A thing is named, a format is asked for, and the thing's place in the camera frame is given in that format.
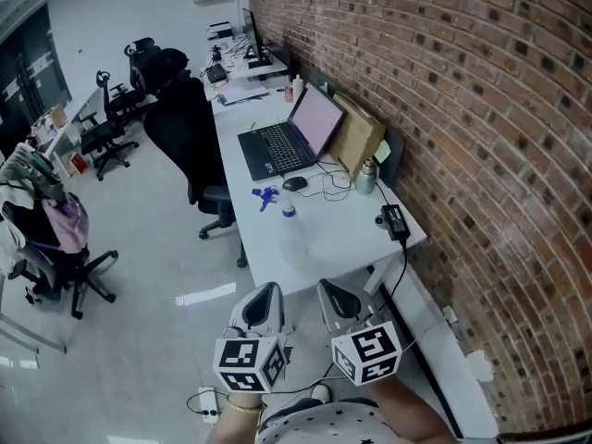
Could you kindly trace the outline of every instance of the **black mouse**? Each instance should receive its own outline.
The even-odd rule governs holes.
[[[308,181],[306,180],[306,178],[303,178],[302,176],[297,176],[296,178],[290,178],[290,179],[286,179],[284,181],[284,183],[281,185],[282,189],[285,189],[286,191],[299,191],[300,189],[304,189],[306,186],[308,186]]]

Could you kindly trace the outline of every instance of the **laptop screen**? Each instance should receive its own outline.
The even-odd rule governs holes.
[[[291,121],[308,141],[314,154],[319,154],[343,116],[341,109],[328,95],[312,84],[306,92]]]

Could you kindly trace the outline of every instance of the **white shirt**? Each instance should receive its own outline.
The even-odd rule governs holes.
[[[292,413],[265,424],[257,444],[395,444],[399,438],[378,408],[336,402]]]

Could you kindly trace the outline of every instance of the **laptop keyboard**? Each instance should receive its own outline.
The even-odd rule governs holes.
[[[294,148],[292,148],[280,126],[272,125],[271,127],[265,127],[264,129],[260,129],[259,133],[261,133],[279,171],[286,171],[302,165],[300,157],[296,154]]]

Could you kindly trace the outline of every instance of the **laptop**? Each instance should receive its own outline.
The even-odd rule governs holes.
[[[239,135],[253,181],[312,166],[344,116],[343,108],[309,82],[286,122]]]

